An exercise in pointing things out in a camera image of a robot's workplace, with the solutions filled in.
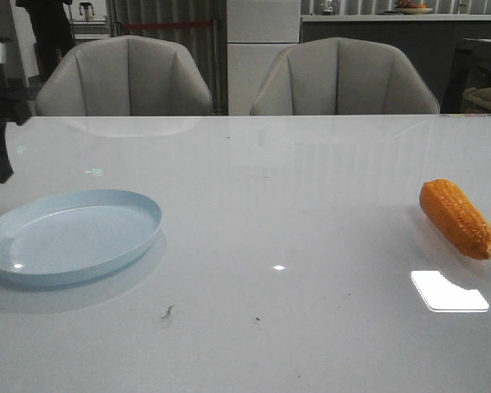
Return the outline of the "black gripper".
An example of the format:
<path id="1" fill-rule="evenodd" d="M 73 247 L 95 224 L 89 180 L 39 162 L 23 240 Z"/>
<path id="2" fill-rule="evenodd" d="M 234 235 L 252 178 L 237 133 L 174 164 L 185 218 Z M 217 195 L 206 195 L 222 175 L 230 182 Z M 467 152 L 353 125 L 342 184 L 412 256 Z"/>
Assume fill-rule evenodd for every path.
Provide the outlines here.
<path id="1" fill-rule="evenodd" d="M 0 183 L 5 183 L 14 174 L 7 153 L 5 122 L 23 125 L 34 114 L 30 103 L 37 94 L 38 90 L 32 88 L 0 88 Z"/>

